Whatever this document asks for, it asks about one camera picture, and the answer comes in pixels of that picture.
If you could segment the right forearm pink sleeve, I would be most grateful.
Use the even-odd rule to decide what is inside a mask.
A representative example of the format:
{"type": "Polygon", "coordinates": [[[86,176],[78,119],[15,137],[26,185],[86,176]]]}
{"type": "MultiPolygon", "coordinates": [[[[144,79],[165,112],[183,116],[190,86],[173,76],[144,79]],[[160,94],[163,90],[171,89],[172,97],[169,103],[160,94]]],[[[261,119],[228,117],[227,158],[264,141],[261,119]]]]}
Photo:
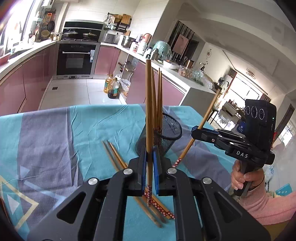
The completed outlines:
{"type": "Polygon", "coordinates": [[[275,225],[292,219],[295,213],[295,192],[287,196],[270,196],[260,184],[240,197],[238,203],[261,225],[275,225]]]}

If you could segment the right hand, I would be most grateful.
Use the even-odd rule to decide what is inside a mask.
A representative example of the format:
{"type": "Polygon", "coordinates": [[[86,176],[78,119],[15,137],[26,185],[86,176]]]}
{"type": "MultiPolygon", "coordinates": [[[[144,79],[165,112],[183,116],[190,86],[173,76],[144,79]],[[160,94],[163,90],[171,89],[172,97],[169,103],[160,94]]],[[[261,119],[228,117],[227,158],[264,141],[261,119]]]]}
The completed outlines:
{"type": "Polygon", "coordinates": [[[240,171],[240,161],[236,160],[231,172],[231,186],[234,190],[242,189],[245,182],[250,183],[250,189],[254,189],[264,181],[262,168],[243,174],[240,171]]]}

